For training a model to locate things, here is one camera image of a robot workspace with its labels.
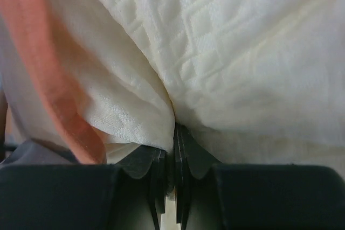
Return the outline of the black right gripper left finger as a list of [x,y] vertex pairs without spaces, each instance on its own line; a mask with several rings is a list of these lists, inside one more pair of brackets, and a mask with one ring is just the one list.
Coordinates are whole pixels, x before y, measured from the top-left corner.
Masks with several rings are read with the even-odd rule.
[[166,152],[141,146],[116,163],[116,229],[160,229],[165,213]]

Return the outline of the cream quilted pillow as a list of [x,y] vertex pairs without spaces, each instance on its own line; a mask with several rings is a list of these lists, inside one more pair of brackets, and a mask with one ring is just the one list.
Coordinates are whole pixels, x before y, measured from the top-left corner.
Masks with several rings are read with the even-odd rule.
[[344,170],[344,0],[49,0],[114,163],[175,123],[227,163]]

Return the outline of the checkered pastel pillowcase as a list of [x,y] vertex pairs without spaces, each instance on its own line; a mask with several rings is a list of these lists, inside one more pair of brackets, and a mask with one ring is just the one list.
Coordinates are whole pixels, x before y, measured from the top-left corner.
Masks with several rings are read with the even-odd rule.
[[78,114],[59,63],[46,0],[1,0],[1,15],[59,135],[81,163],[105,163],[104,144]]

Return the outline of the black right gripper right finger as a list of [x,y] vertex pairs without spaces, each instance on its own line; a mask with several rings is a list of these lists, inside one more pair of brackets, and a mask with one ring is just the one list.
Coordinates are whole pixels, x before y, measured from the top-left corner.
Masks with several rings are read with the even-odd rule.
[[220,160],[200,146],[187,127],[179,123],[175,124],[174,129],[174,160],[176,220],[181,229],[186,229],[192,184],[194,180],[204,178]]

